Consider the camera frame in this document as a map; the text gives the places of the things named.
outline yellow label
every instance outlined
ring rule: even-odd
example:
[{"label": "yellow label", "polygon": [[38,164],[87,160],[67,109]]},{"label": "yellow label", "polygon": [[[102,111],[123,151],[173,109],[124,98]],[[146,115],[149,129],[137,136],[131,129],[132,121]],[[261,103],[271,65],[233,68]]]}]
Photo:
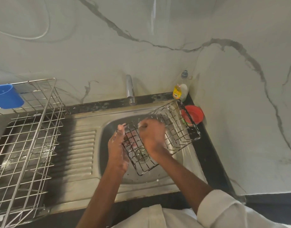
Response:
[{"label": "yellow label", "polygon": [[180,89],[180,85],[177,84],[177,86],[175,86],[173,90],[173,98],[179,99],[180,96],[181,96],[181,89]]}]

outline wire basket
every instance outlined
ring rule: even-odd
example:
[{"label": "wire basket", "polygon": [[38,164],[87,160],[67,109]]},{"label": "wire basket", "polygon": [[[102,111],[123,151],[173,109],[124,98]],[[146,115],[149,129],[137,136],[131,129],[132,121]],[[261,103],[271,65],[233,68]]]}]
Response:
[{"label": "wire basket", "polygon": [[55,78],[12,84],[24,104],[11,109],[15,116],[0,138],[0,227],[29,222],[45,210],[51,157],[69,113],[55,84]]},{"label": "wire basket", "polygon": [[[192,127],[188,127],[181,116],[181,111],[188,115]],[[165,147],[174,155],[178,151],[201,138],[197,125],[180,100],[174,100],[155,109],[147,115],[148,118],[157,119],[166,125]],[[138,122],[132,121],[125,126],[125,140],[122,143],[137,174],[142,176],[158,166],[147,153],[138,133]]]}]

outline red plastic bowl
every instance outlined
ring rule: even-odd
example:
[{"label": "red plastic bowl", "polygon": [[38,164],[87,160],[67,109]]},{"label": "red plastic bowl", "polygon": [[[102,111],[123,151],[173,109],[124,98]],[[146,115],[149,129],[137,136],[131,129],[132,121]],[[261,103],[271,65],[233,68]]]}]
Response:
[{"label": "red plastic bowl", "polygon": [[[201,108],[195,105],[187,105],[186,110],[190,114],[195,124],[202,122],[202,120],[204,119],[204,112],[201,110]],[[181,112],[181,116],[184,118],[188,126],[193,126],[186,112],[183,109],[180,112]]]}]

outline dish soap bottle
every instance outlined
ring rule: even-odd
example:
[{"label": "dish soap bottle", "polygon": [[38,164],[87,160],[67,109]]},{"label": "dish soap bottle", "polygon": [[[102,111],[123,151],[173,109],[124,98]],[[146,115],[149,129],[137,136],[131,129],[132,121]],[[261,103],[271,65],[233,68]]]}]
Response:
[{"label": "dish soap bottle", "polygon": [[173,98],[184,101],[188,95],[191,78],[188,78],[188,71],[184,70],[177,78],[176,86],[173,91]]}]

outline ribbed drainboard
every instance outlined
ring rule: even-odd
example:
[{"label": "ribbed drainboard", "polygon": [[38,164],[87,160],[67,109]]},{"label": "ribbed drainboard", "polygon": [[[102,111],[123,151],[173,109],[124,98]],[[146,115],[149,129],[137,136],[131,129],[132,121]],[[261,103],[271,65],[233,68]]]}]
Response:
[{"label": "ribbed drainboard", "polygon": [[96,130],[82,129],[63,133],[56,147],[50,176],[68,178],[92,174]]}]

